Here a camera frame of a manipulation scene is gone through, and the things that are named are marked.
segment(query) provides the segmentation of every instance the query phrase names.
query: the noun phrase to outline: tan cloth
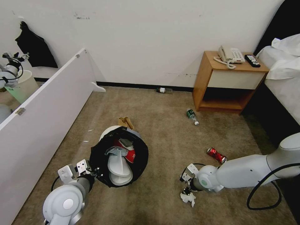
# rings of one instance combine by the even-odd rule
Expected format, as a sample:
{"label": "tan cloth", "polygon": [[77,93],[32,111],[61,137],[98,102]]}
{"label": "tan cloth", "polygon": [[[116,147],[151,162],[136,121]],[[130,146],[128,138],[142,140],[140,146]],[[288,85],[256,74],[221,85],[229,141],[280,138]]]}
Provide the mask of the tan cloth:
{"label": "tan cloth", "polygon": [[130,129],[134,130],[134,126],[133,126],[133,124],[131,123],[129,117],[120,117],[120,118],[118,119],[118,125],[119,125],[119,126],[128,127],[128,128],[130,128]]}

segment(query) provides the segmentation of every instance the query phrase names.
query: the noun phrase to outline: wall stain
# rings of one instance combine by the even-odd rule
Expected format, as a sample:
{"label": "wall stain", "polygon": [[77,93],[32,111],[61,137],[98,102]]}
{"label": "wall stain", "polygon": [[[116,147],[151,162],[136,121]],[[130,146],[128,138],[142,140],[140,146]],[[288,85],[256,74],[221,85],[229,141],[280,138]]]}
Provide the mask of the wall stain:
{"label": "wall stain", "polygon": [[191,74],[188,74],[188,73],[186,73],[186,74],[184,74],[184,73],[167,73],[167,72],[165,72],[164,74],[171,74],[171,75],[178,75],[178,76],[189,76],[189,77],[192,77],[192,76],[197,76],[197,74],[193,74],[193,73],[191,73]]}
{"label": "wall stain", "polygon": [[79,15],[77,14],[77,12],[75,12],[74,17],[75,17],[76,19],[83,19],[83,20],[85,20],[85,19],[90,19],[89,16],[84,16],[84,15],[79,16]]}

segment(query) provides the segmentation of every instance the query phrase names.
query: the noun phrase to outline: black cloth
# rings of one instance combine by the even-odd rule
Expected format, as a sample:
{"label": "black cloth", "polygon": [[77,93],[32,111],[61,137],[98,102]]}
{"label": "black cloth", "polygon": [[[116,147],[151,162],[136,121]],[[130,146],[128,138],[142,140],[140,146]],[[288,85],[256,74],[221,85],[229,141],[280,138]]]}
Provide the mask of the black cloth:
{"label": "black cloth", "polygon": [[29,53],[28,61],[31,66],[58,68],[45,40],[33,33],[24,21],[21,22],[20,29],[22,32],[15,41],[24,54]]}
{"label": "black cloth", "polygon": [[138,136],[134,135],[133,133],[127,131],[126,127],[119,127],[106,135],[99,141],[97,145],[91,148],[91,155],[90,155],[90,166],[91,169],[94,171],[96,168],[99,167],[97,179],[100,180],[102,183],[109,187],[123,187],[123,186],[116,186],[114,185],[109,179],[109,170],[107,167],[109,155],[105,155],[105,152],[108,148],[113,146],[113,142],[115,139],[128,139],[133,142],[133,147],[135,151],[135,158],[134,162],[128,162],[128,166],[132,171],[132,180],[123,186],[127,186],[132,182],[136,181],[143,171],[145,170],[147,163],[148,163],[148,147],[140,139]]}
{"label": "black cloth", "polygon": [[299,9],[300,0],[285,0],[271,20],[253,54],[257,55],[264,47],[271,45],[274,38],[282,40],[299,34]]}

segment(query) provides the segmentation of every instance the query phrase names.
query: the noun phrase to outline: black trash bag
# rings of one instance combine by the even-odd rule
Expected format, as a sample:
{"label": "black trash bag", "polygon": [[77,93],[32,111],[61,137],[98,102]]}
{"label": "black trash bag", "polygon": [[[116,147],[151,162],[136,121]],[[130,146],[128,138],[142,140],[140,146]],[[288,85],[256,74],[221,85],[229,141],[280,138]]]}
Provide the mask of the black trash bag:
{"label": "black trash bag", "polygon": [[22,32],[15,41],[24,54],[29,53],[28,61],[31,66],[58,68],[45,40],[33,33],[24,21],[21,22],[20,29]]}
{"label": "black trash bag", "polygon": [[[141,138],[130,132],[131,130],[128,130],[130,129],[127,127],[119,127],[104,135],[99,143],[91,148],[91,155],[89,160],[91,169],[94,171],[96,168],[99,168],[98,170],[96,170],[97,179],[109,187],[119,188],[133,183],[141,176],[147,166],[149,156],[147,145]],[[133,163],[127,163],[132,171],[132,180],[125,185],[116,186],[109,179],[109,170],[107,167],[109,154],[105,155],[105,152],[108,148],[113,146],[113,142],[115,139],[120,138],[128,139],[133,142],[135,158]]]}

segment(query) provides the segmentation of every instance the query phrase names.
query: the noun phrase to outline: nightstand shelf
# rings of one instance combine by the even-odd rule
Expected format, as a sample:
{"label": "nightstand shelf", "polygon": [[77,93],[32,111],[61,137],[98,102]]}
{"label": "nightstand shelf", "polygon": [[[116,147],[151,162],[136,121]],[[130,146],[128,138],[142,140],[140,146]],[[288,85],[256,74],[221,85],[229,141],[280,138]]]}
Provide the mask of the nightstand shelf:
{"label": "nightstand shelf", "polygon": [[193,91],[196,110],[241,113],[264,80],[268,68],[261,62],[260,68],[245,62],[228,70],[213,60],[217,54],[207,51],[203,54]]}

